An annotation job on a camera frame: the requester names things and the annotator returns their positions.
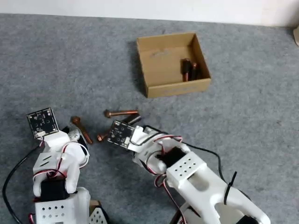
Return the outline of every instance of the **copper bolt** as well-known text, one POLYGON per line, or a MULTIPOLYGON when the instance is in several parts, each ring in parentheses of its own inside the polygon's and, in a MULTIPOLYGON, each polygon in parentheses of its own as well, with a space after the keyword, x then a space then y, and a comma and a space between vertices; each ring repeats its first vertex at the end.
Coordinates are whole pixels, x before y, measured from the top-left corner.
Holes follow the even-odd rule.
POLYGON ((191 68, 191 61, 188 58, 182 60, 182 74, 183 74, 183 82, 189 81, 189 72, 191 68))
POLYGON ((87 133, 85 127, 81 124, 80 120, 81 120, 80 117, 77 117, 77 116, 71 118, 71 122, 75 126, 77 126, 77 128, 80 129, 80 131, 82 132, 82 134, 83 134, 84 138, 86 139, 86 141, 88 142, 88 144, 93 144, 93 140, 90 138, 89 134, 87 133))
POLYGON ((107 136, 109 135, 109 131, 107 132, 107 133, 105 133, 105 134, 98 134, 97 135, 97 139, 98 139, 98 141, 103 141, 107 136))
POLYGON ((104 115, 106 118, 111 118, 114 116, 119 116, 119 115, 130 115, 130 114, 138 114, 138 110, 129 110, 129 111, 109 111, 105 110, 104 115))
POLYGON ((193 80, 196 80, 196 79, 197 79, 197 64, 193 63, 192 64, 192 71, 191 71, 190 80, 193 81, 193 80))

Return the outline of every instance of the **white robotic arm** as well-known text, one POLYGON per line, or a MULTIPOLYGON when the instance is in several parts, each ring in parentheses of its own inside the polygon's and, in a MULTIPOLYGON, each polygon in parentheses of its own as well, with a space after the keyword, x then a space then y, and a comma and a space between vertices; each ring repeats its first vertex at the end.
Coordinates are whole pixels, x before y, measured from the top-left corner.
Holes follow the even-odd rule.
POLYGON ((89 221, 89 192, 77 188, 80 167, 88 162, 89 153, 76 140, 61 131, 44 137, 44 151, 33 167, 37 224, 89 221))
POLYGON ((79 130, 59 131, 51 108, 27 117, 34 137, 45 145, 33 167, 36 224, 107 224, 101 207, 90 216, 90 194, 77 187, 80 168, 89 161, 85 142, 78 143, 79 130))
POLYGON ((132 135, 126 137, 125 131, 122 132, 126 128, 121 125, 118 121, 114 123, 116 128, 112 129, 108 141, 134 151, 135 163, 153 175, 163 175, 168 185, 186 200, 180 208, 183 216, 177 223, 183 223, 184 219, 188 224, 236 224, 243 216, 254 220, 252 223, 271 223, 268 216, 236 188, 230 187, 227 205, 223 205, 228 184, 192 152, 180 136, 137 126, 132 135), (119 136, 124 138, 124 143, 119 144, 119 136))

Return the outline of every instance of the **black circuit board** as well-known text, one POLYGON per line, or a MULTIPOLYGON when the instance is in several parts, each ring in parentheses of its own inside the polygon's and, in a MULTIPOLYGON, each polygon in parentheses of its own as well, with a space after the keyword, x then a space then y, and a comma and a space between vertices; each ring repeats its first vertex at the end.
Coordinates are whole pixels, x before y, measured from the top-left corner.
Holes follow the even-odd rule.
POLYGON ((50 107, 27 114, 27 119, 36 139, 58 132, 58 125, 50 107))
POLYGON ((116 120, 111 126, 107 141, 128 148, 134 130, 134 127, 116 120))

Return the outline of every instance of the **screw head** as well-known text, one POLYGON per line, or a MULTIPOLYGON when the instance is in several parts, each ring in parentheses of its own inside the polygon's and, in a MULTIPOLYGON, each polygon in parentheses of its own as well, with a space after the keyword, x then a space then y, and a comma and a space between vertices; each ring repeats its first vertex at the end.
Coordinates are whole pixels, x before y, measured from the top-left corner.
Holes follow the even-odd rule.
POLYGON ((97 135, 97 139, 98 139, 98 141, 103 141, 104 140, 103 137, 100 134, 97 135))
POLYGON ((77 124, 80 122, 80 117, 74 116, 71 118, 72 123, 77 124))
POLYGON ((105 115, 106 118, 111 118, 111 113, 110 113, 109 110, 105 110, 104 115, 105 115))

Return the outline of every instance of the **open cardboard box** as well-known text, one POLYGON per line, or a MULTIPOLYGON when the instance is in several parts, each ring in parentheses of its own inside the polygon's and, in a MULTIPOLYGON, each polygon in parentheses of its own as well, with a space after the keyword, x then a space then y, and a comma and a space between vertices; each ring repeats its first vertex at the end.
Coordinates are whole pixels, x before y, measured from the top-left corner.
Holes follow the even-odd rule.
POLYGON ((205 91, 210 72, 195 33, 140 37, 138 52, 149 98, 205 91), (200 79, 183 82, 181 60, 190 58, 200 67, 200 79))

